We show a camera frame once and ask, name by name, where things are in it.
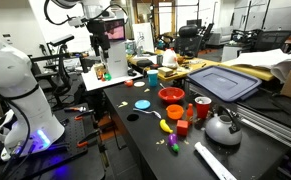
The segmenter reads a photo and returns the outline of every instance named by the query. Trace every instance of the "computer monitor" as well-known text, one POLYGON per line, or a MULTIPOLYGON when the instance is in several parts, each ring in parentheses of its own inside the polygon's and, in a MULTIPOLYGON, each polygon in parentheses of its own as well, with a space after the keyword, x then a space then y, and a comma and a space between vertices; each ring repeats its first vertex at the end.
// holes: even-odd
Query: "computer monitor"
POLYGON ((114 19, 105 21, 105 34, 110 41, 125 40, 124 19, 114 19))
POLYGON ((198 28, 201 28, 202 27, 202 20, 201 19, 187 20, 186 25, 196 25, 198 28))
POLYGON ((147 52, 155 52, 154 38, 150 23, 133 24, 133 34, 136 46, 143 46, 143 50, 147 52))

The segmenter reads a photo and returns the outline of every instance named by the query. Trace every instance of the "blue light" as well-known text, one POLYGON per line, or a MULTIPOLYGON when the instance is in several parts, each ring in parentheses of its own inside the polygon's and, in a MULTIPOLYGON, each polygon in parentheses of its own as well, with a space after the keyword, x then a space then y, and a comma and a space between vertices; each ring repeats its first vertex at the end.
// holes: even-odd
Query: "blue light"
POLYGON ((44 147, 48 146, 51 143, 51 141, 46 137, 46 135, 44 134, 44 132, 42 130, 40 130, 40 129, 37 130, 37 134, 43 140, 44 147))

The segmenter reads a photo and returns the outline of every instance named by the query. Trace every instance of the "red cup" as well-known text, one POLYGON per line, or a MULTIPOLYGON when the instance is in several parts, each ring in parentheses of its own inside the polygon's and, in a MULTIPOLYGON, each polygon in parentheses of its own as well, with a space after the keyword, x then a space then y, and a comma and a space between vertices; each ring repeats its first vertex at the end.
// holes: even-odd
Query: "red cup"
POLYGON ((211 104, 212 100, 208 97, 197 97, 195 98, 195 102, 197 117, 200 119, 206 119, 209 105, 211 104))

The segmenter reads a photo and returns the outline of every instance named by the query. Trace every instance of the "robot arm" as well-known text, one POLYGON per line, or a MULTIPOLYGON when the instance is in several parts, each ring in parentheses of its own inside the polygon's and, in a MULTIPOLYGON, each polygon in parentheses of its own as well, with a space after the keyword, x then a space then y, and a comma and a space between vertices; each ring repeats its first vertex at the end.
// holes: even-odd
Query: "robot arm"
POLYGON ((50 17, 48 16, 47 6, 50 0, 45 0, 44 4, 44 13, 46 19, 55 25, 62 25, 65 22, 68 22, 70 26, 74 27, 82 27, 84 24, 90 20, 94 20, 96 18, 113 18, 115 14, 110 11, 106 11, 109 7, 103 10, 102 3, 100 0, 52 0, 57 6, 63 9, 70 9, 73 8, 76 4, 82 4, 84 16, 83 17, 68 17, 66 21, 61 23, 54 23, 50 17))
POLYGON ((4 139, 1 154, 4 161, 19 144, 20 156, 26 156, 32 145, 36 145, 32 153, 48 149, 65 130, 52 114, 30 68, 31 61, 25 53, 0 41, 0 95, 11 105, 17 118, 4 139))

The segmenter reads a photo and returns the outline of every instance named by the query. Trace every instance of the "paper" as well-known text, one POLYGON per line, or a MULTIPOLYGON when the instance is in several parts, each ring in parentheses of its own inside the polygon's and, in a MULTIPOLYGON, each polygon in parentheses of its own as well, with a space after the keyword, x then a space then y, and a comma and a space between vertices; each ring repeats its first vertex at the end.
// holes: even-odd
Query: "paper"
POLYGON ((237 59, 224 62, 224 64, 233 65, 251 65, 264 67, 278 78, 285 82, 291 69, 291 54, 285 54, 281 49, 275 49, 265 52, 242 53, 237 59))

